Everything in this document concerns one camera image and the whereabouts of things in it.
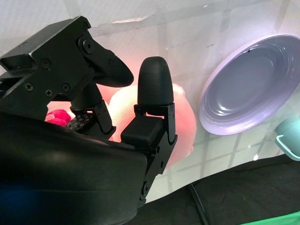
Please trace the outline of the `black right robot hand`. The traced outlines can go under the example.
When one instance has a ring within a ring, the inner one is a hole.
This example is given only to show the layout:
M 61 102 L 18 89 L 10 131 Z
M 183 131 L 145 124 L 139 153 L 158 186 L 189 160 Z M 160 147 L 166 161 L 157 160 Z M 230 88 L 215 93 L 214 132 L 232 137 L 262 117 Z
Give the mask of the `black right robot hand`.
M 87 18 L 53 23 L 0 59 L 0 222 L 122 225 L 137 214 L 177 142 L 172 79 L 162 57 L 140 68 L 135 117 L 121 134 L 98 84 L 134 77 L 89 33 Z

